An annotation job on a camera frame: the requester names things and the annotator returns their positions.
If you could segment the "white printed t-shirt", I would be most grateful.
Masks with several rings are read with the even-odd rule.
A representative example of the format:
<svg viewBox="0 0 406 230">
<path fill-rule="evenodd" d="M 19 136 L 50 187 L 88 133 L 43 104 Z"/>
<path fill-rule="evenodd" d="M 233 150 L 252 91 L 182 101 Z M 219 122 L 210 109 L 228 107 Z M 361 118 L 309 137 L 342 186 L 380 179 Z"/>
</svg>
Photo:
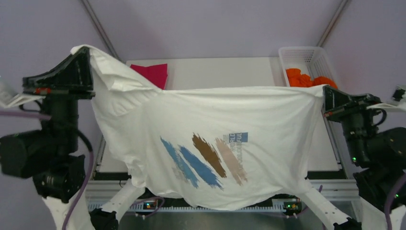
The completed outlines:
<svg viewBox="0 0 406 230">
<path fill-rule="evenodd" d="M 162 90 L 107 53 L 90 49 L 92 107 L 112 157 L 132 185 L 160 175 L 208 185 L 268 182 L 306 190 L 323 87 Z"/>
</svg>

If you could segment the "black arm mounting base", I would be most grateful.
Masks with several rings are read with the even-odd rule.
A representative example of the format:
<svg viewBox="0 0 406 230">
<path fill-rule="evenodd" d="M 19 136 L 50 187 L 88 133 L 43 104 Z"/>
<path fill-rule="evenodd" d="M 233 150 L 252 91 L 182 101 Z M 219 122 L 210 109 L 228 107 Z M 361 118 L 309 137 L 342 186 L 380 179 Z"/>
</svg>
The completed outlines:
<svg viewBox="0 0 406 230">
<path fill-rule="evenodd" d="M 235 208 L 249 206 L 253 202 L 268 199 L 281 194 L 291 195 L 295 191 L 287 191 L 282 185 L 272 185 L 268 182 L 248 183 L 243 185 L 232 184 L 232 179 L 219 182 L 220 186 L 208 185 L 200 176 L 194 186 L 185 179 L 176 179 L 174 175 L 158 177 L 148 176 L 145 179 L 145 194 L 141 197 L 152 197 L 152 194 L 164 198 L 184 199 L 187 205 L 214 208 L 216 210 L 234 210 Z M 342 171 L 309 172 L 305 179 L 322 180 L 327 183 L 344 179 Z M 119 185 L 119 180 L 95 180 L 87 185 L 86 192 L 95 199 L 111 199 L 124 188 Z"/>
</svg>

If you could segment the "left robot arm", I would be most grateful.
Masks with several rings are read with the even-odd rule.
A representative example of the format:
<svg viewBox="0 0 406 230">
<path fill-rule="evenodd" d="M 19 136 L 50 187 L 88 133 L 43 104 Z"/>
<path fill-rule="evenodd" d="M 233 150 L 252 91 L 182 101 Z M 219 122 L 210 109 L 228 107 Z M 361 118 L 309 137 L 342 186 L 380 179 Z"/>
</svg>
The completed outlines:
<svg viewBox="0 0 406 230">
<path fill-rule="evenodd" d="M 37 193 L 61 230 L 116 230 L 137 195 L 148 198 L 154 186 L 139 181 L 135 190 L 126 185 L 101 208 L 88 211 L 84 191 L 92 173 L 85 156 L 76 156 L 82 140 L 93 163 L 93 149 L 78 128 L 78 101 L 94 97 L 90 49 L 80 47 L 56 67 L 40 75 L 23 78 L 18 93 L 2 82 L 2 116 L 38 119 L 41 129 L 10 134 L 0 139 L 3 174 L 32 178 Z"/>
</svg>

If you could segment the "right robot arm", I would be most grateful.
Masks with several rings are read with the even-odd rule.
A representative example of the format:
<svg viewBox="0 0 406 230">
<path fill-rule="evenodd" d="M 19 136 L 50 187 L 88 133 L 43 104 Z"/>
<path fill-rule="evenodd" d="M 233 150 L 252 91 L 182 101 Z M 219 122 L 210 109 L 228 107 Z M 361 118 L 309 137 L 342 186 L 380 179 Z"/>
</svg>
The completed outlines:
<svg viewBox="0 0 406 230">
<path fill-rule="evenodd" d="M 379 132 L 376 115 L 384 122 L 388 112 L 406 109 L 406 88 L 397 86 L 390 102 L 369 93 L 350 95 L 324 86 L 324 117 L 338 122 L 351 160 L 361 172 L 354 173 L 362 219 L 340 211 L 318 190 L 300 196 L 327 230 L 399 230 L 406 214 L 406 129 Z"/>
</svg>

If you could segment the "orange crumpled t-shirt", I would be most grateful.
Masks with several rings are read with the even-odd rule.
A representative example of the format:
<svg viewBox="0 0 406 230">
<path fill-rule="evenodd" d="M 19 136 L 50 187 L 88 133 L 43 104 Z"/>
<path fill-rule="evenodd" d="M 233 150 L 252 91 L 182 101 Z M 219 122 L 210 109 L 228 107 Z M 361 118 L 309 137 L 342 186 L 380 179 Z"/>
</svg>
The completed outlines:
<svg viewBox="0 0 406 230">
<path fill-rule="evenodd" d="M 300 69 L 286 69 L 286 74 L 288 78 L 289 85 L 291 87 L 313 87 L 317 85 L 329 85 L 335 89 L 338 89 L 335 82 L 327 77 L 320 76 L 314 79 L 307 74 L 302 74 Z"/>
</svg>

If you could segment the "white plastic basket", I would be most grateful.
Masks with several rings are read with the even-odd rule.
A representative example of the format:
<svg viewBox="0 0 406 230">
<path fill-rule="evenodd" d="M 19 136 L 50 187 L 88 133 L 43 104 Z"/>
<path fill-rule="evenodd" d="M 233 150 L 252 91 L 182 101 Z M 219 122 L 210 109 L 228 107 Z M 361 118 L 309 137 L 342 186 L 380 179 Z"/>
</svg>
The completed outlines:
<svg viewBox="0 0 406 230">
<path fill-rule="evenodd" d="M 286 86 L 291 86 L 286 73 L 287 69 L 299 69 L 302 74 L 309 75 L 311 79 L 323 76 L 336 81 L 337 73 L 323 48 L 288 46 L 279 48 L 278 52 Z"/>
</svg>

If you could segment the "folded magenta t-shirt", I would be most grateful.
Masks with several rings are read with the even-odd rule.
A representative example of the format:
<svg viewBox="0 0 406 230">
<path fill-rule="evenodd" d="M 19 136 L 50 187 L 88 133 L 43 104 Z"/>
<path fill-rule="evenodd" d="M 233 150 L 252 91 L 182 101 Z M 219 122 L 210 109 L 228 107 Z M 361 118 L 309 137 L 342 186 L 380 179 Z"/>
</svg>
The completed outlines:
<svg viewBox="0 0 406 230">
<path fill-rule="evenodd" d="M 155 86 L 164 90 L 166 88 L 166 83 L 168 79 L 168 65 L 167 64 L 158 64 L 152 66 L 140 66 L 131 64 L 130 68 L 145 77 Z"/>
</svg>

